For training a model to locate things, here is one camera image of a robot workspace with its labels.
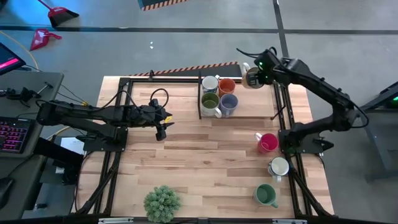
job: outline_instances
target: wooden table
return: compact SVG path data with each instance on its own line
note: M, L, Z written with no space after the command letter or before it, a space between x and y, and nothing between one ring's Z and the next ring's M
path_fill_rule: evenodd
M104 77L98 106L117 92L120 77ZM245 90L238 85L239 111L229 119L198 119L197 84L135 83L132 97L136 104L148 104L156 88L170 94L165 107L175 124L167 129L167 138L158 142L154 128L131 128L127 148L122 153L114 195L112 216L144 217L144 197L155 186L168 185L181 197L176 217L218 218L292 218L294 212L288 177L281 183L268 174L268 163L282 154L259 154L254 134L274 133L279 120L275 114L273 88ZM301 86L289 87L296 121L312 120L307 93ZM163 104L165 95L156 94ZM78 191L78 205L93 193L100 179L103 152L95 152L85 161ZM307 185L314 196L333 213L325 172L319 158L303 155ZM263 183L274 186L279 208L259 206L253 199L254 188ZM300 207L302 194L298 189ZM103 197L104 208L108 190Z

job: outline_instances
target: keyboard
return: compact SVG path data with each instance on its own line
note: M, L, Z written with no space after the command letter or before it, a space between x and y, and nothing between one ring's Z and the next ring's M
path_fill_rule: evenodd
M23 153L35 120L0 117L0 152Z

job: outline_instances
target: pink mug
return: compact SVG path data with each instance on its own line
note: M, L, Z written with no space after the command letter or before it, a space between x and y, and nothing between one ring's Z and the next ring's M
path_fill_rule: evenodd
M256 133L254 134L254 137L258 141L257 149L261 153L272 152L278 148L278 138L271 133L267 133L264 135Z

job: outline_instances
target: black and orange striped tape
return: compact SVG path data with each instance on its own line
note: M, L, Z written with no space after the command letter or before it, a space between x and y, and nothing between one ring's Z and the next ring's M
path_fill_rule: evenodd
M148 10L157 9L157 8L163 7L163 6L171 6L173 4L177 4L177 3L181 3L181 2L185 2L185 1L188 1L188 0L169 0L169 1L161 2L161 3L156 3L156 4L151 4L151 5L145 6L141 10L148 11Z
M213 68L213 67L221 67L221 66L237 65L237 64L238 64L238 62L216 63L216 64L211 64L211 65L199 65L199 66L192 66L192 67L187 67L187 68L163 70L163 71L157 71L154 73L155 73L155 75L161 76L161 75L167 75L168 73L173 73L173 72L184 72L184 71L190 71L190 70L198 70L198 69L204 69L204 68ZM149 72L133 74L130 76L148 76L148 75L149 75Z

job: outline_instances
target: green plant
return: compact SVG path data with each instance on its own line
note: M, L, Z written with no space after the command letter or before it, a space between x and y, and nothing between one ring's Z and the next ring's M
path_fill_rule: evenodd
M148 220L168 223L174 218L174 211L180 209L180 197L168 186L155 187L144 199Z

